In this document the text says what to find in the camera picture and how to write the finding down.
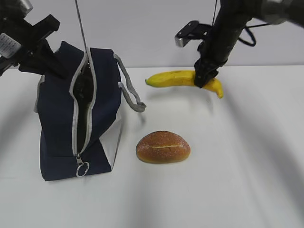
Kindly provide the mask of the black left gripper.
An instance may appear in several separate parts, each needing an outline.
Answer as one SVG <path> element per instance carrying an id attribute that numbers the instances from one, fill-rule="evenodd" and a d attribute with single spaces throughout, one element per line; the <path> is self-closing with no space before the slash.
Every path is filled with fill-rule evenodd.
<path id="1" fill-rule="evenodd" d="M 59 29 L 60 22 L 48 15 L 35 25 L 16 16 L 0 17 L 0 74 L 10 67 L 43 75 L 52 72 L 66 79 L 68 71 L 52 51 L 47 37 Z"/>

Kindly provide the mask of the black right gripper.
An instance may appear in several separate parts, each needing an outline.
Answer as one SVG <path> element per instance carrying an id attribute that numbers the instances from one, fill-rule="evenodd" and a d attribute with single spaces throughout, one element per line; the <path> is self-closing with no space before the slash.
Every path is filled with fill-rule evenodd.
<path id="1" fill-rule="evenodd" d="M 202 88 L 218 74 L 217 69 L 226 64 L 238 40 L 237 33 L 207 33 L 198 47 L 200 58 L 194 64 L 194 85 Z"/>

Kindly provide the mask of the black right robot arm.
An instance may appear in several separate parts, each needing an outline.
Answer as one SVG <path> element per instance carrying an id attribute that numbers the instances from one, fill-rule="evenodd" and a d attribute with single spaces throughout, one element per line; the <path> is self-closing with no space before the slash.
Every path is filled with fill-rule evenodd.
<path id="1" fill-rule="evenodd" d="M 200 58 L 195 63 L 194 84 L 202 88 L 217 75 L 235 46 L 242 30 L 251 19 L 270 25 L 285 21 L 304 25 L 302 0 L 222 0 L 215 23 L 200 47 Z"/>

